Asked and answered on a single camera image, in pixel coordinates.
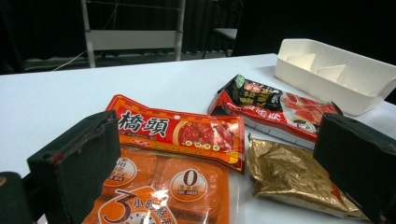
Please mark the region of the gold foil packet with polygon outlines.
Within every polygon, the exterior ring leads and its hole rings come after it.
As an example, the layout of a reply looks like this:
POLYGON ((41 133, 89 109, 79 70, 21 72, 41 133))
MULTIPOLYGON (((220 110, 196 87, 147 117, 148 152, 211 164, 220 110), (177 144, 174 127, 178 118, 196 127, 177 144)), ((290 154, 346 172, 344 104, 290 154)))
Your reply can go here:
POLYGON ((252 136, 247 169, 254 179, 252 195, 350 219, 366 215, 330 180, 309 149, 252 136))

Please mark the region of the white divided plastic box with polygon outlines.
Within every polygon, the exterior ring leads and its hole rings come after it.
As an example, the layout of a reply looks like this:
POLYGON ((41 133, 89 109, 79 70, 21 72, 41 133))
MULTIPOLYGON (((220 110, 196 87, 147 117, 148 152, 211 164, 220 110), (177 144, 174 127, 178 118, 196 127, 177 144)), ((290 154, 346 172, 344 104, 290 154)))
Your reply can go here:
POLYGON ((359 116, 396 89, 396 66, 316 40, 282 41, 275 75, 345 113, 359 116))

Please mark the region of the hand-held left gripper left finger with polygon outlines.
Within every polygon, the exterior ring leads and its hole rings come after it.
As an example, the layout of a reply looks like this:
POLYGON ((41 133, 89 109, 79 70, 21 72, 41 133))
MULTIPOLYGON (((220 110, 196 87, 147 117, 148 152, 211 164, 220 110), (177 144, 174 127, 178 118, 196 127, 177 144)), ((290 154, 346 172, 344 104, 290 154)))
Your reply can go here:
POLYGON ((28 202, 33 218, 81 224, 101 195, 120 157, 113 110, 81 120, 27 159, 28 202))

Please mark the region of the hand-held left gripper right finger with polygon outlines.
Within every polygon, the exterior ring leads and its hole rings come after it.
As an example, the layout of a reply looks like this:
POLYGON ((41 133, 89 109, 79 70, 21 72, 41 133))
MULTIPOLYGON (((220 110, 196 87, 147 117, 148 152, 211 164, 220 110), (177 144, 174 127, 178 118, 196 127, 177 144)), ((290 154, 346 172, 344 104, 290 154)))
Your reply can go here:
POLYGON ((396 140, 338 114, 322 116, 314 158, 374 224, 396 224, 396 140))

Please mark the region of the black chair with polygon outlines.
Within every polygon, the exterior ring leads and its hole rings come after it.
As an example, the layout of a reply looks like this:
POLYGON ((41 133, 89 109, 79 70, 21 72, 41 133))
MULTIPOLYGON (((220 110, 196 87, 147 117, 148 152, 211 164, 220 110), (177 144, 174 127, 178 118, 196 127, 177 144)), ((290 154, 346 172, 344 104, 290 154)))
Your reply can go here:
POLYGON ((202 58, 213 48, 213 39, 220 44, 220 50, 230 57, 238 32, 238 25, 243 11, 244 0, 211 0, 214 6, 214 20, 206 38, 202 58))

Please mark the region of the red and black snack packet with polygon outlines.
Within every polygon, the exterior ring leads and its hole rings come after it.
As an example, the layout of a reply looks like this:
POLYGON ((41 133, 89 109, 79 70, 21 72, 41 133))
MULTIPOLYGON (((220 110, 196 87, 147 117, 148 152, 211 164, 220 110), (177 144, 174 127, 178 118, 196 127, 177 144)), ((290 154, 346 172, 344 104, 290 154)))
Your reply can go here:
POLYGON ((317 102, 236 75, 214 97, 211 115, 239 115, 259 132, 313 149, 325 113, 342 115, 333 103, 317 102))

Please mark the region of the orange snack packet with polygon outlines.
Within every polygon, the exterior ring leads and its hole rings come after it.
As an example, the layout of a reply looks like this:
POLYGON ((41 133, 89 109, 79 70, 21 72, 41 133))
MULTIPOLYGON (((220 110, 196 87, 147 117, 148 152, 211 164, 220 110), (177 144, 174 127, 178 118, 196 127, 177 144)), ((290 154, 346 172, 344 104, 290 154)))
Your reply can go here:
POLYGON ((82 224, 229 224, 228 193, 213 163, 123 147, 82 224))

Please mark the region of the white metal desk frame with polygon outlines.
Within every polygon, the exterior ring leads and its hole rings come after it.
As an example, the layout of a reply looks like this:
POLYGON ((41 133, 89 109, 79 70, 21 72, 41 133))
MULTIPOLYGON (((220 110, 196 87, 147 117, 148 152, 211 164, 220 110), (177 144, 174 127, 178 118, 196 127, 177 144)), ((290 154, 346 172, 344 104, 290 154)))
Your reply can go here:
POLYGON ((178 6, 171 7, 171 10, 177 12, 177 28, 167 31, 92 30, 87 9, 88 3, 103 4, 103 1, 80 0, 90 68, 95 67, 94 52, 96 50, 173 48, 175 60, 181 60, 186 0, 178 0, 178 6))

